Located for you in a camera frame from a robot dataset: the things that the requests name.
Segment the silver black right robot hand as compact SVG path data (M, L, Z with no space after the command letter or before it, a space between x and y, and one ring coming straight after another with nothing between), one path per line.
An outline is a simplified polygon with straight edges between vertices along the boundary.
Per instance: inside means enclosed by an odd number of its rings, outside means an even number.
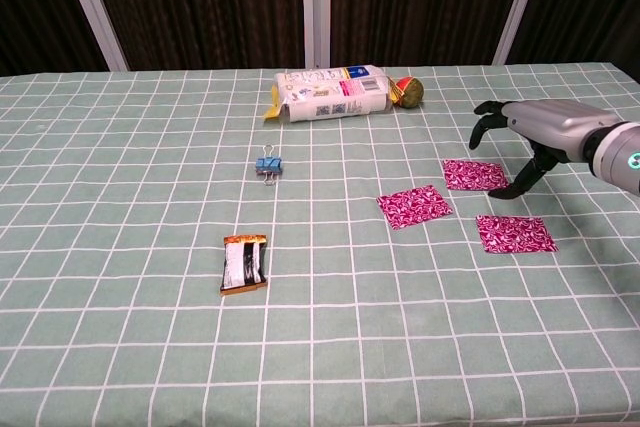
M489 192L493 198L510 200L528 192L557 164L584 163L583 149L589 135L624 121L616 114L567 99L485 101L475 107L479 120L469 148L478 147L485 132L508 128L529 141L533 157L506 187Z

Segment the magenta patterned packet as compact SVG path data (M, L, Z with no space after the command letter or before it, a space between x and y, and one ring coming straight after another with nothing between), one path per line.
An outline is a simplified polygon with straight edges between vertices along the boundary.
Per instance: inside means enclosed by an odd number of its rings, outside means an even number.
M382 195L376 202L393 230L453 213L452 207L433 185Z
M553 238L539 217L478 215L476 226L488 253L557 251Z
M497 163L446 159L442 167L450 190L490 191L508 185L502 166Z

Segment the dark brown partition panel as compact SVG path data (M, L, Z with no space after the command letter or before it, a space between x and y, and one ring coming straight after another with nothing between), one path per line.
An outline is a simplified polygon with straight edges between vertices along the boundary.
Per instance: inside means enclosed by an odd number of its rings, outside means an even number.
M513 0L331 0L334 66L489 65Z
M303 0L103 0L130 69L297 68Z
M0 0L0 77L107 69L79 0Z
M640 83L640 0L528 0L507 62L610 62Z

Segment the red and green ball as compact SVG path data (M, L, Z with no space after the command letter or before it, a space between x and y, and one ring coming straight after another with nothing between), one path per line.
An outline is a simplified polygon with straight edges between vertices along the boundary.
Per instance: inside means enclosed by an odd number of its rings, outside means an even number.
M419 106L424 97L423 84L413 76L390 80L390 97L398 107L412 109Z

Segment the white snack bag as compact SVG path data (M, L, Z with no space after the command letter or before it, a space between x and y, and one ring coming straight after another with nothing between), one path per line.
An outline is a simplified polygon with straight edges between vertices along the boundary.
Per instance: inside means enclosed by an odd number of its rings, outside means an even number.
M299 122L368 115L390 109L400 98L395 82L373 65L278 73L264 118L286 113Z

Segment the blue binder clip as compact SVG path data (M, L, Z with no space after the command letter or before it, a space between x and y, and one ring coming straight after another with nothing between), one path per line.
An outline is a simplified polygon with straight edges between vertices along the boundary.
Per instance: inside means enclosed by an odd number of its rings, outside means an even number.
M266 186L274 185L278 177L282 175L282 159L280 156L274 155L273 145L267 144L263 147L263 155L255 162L255 172L263 177L263 183Z

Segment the black white snack bar packet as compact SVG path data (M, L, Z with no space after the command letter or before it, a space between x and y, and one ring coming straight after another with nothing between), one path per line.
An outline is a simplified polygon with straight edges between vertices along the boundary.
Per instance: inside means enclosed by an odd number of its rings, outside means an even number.
M235 235L224 238L225 259L220 293L241 293L267 285L264 274L265 235Z

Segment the green checked tablecloth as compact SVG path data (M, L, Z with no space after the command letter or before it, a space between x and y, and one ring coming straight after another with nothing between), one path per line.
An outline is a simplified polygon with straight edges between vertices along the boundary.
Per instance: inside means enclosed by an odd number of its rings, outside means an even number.
M560 165L513 201L487 99L574 98L640 121L609 64L418 67L417 110L265 123L271 70L0 77L0 427L640 424L640 198ZM274 146L283 173L255 172ZM433 185L399 230L376 199ZM556 252L484 250L478 215L539 217ZM222 295L224 238L267 285Z

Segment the white partition frame post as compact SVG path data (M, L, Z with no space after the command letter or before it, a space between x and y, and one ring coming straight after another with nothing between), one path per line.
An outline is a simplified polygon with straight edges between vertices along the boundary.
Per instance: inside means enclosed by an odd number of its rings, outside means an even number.
M492 64L505 65L529 0L513 0L506 18Z
M331 0L303 0L305 68L331 65Z
M103 0L78 0L105 62L112 72L129 70L124 51Z

